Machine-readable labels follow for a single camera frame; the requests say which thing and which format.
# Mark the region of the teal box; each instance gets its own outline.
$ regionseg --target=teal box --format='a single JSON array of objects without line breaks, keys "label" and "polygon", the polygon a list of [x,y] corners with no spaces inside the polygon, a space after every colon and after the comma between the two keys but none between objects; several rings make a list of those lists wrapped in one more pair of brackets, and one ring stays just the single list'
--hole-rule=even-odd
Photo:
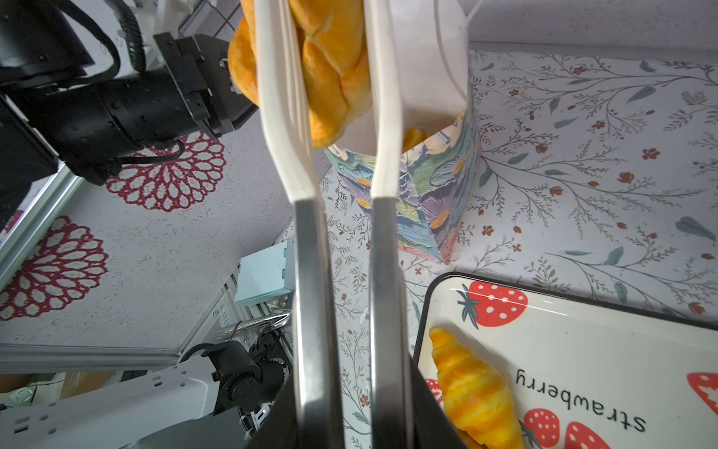
[{"label": "teal box", "polygon": [[243,257],[239,263],[236,304],[255,305],[294,291],[294,242]]}]

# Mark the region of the red doily pattern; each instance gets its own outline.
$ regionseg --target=red doily pattern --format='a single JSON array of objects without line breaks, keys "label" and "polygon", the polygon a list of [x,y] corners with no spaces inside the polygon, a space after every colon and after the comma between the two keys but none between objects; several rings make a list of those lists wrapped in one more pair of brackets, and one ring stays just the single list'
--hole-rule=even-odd
[{"label": "red doily pattern", "polygon": [[0,320],[37,317],[83,299],[107,272],[107,257],[89,228],[59,217],[0,293]]},{"label": "red doily pattern", "polygon": [[[173,162],[153,165],[126,165],[119,176],[106,183],[107,190],[127,204],[147,210],[187,209],[202,202],[222,179],[226,164],[224,145],[201,132],[182,137],[185,152]],[[136,156],[161,156],[176,148],[143,149]]]},{"label": "red doily pattern", "polygon": [[10,231],[12,231],[17,222],[20,221],[20,217],[22,217],[22,214],[24,212],[24,210],[16,210],[15,213],[12,214],[12,217],[10,217],[10,219],[7,221],[7,224],[5,225],[5,228],[2,230],[2,232],[9,233]]}]

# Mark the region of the strawberry tray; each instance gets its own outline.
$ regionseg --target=strawberry tray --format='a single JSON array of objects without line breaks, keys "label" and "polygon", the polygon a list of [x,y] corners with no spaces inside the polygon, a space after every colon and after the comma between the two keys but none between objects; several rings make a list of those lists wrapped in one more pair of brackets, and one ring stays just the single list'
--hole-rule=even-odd
[{"label": "strawberry tray", "polygon": [[436,325],[506,374],[527,448],[718,448],[713,325],[444,274],[414,351],[440,404]]}]

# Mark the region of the croissant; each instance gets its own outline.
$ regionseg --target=croissant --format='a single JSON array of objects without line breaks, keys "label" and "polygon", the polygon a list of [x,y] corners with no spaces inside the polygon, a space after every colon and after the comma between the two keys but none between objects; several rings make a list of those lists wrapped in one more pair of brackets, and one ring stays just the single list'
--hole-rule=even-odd
[{"label": "croissant", "polygon": [[524,449],[506,377],[443,328],[432,328],[444,411],[458,429],[490,449]]}]

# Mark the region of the table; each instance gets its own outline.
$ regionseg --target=table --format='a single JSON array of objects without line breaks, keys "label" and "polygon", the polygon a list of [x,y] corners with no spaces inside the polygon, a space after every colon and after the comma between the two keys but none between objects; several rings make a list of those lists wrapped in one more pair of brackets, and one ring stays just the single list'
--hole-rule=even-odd
[{"label": "table", "polygon": [[[426,288],[452,270],[718,321],[716,67],[476,51],[470,65],[477,181],[451,264],[399,252],[409,349]],[[333,170],[321,187],[345,444],[369,448],[371,223]]]}]

